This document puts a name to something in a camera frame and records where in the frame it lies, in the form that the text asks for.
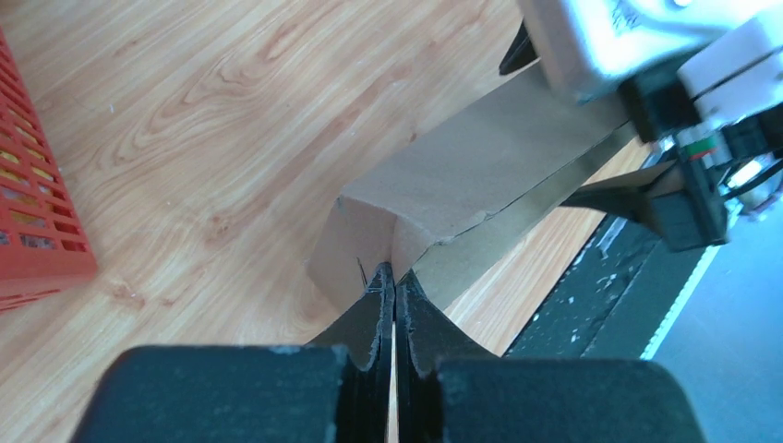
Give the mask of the large brown cardboard box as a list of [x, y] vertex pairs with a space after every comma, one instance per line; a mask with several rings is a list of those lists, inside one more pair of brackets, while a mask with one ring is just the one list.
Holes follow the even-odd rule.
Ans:
[[571, 102], [531, 65], [346, 185], [308, 276], [345, 310], [388, 263], [446, 308], [635, 135], [619, 98]]

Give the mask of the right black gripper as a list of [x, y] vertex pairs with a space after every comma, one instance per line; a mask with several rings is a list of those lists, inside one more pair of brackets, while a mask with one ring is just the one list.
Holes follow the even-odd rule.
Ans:
[[730, 201], [758, 216], [781, 198], [781, 103], [712, 129], [670, 66], [623, 81], [619, 95], [640, 139], [671, 148], [659, 164], [579, 187], [561, 207], [622, 217], [683, 251], [728, 241]]

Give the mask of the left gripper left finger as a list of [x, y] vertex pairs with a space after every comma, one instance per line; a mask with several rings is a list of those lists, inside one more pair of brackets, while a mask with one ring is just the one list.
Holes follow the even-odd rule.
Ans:
[[76, 442], [382, 442], [394, 278], [303, 345], [145, 345], [106, 369]]

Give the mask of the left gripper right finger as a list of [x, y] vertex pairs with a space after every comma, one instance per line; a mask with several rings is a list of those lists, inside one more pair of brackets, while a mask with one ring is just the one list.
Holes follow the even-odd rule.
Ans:
[[677, 380], [644, 360], [501, 358], [427, 298], [395, 288], [402, 442], [701, 442]]

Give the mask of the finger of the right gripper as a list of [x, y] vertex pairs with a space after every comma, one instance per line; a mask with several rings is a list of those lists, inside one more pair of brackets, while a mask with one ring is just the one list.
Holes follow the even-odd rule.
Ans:
[[499, 75], [502, 77], [533, 64], [538, 59], [538, 54], [533, 45], [529, 32], [522, 22], [520, 27], [499, 64]]

